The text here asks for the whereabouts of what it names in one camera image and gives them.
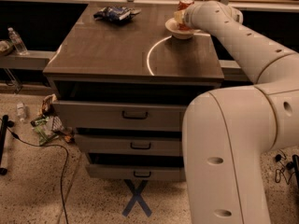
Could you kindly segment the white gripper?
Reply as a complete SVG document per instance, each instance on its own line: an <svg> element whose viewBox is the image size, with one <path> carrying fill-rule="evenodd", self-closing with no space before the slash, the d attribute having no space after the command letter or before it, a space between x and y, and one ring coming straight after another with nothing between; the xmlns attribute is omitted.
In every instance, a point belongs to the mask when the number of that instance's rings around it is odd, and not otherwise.
<svg viewBox="0 0 299 224"><path fill-rule="evenodd" d="M192 14L195 9L195 5L188 6L185 10L178 10L174 13L174 19L179 24L184 24L189 28L193 28Z"/></svg>

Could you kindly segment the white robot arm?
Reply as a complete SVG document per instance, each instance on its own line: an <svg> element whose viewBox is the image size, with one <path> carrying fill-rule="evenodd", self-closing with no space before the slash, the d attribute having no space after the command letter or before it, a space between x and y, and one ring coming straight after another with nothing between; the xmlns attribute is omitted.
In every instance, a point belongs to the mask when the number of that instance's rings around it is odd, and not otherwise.
<svg viewBox="0 0 299 224"><path fill-rule="evenodd" d="M299 53L208 1L175 15L215 36L250 85L205 92L187 107L182 145L192 224L271 224L260 157L299 142Z"/></svg>

